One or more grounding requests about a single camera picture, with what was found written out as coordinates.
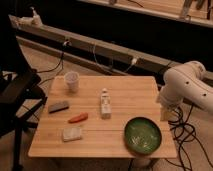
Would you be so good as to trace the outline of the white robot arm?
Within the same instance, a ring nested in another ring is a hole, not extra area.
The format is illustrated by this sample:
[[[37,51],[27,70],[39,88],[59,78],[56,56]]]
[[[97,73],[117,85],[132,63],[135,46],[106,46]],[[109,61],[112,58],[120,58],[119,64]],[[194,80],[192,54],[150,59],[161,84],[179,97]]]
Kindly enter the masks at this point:
[[[168,69],[163,76],[165,85],[156,102],[161,105],[162,121],[168,121],[172,111],[186,98],[206,112],[213,114],[213,87],[202,81],[206,69],[199,61],[190,61]]]

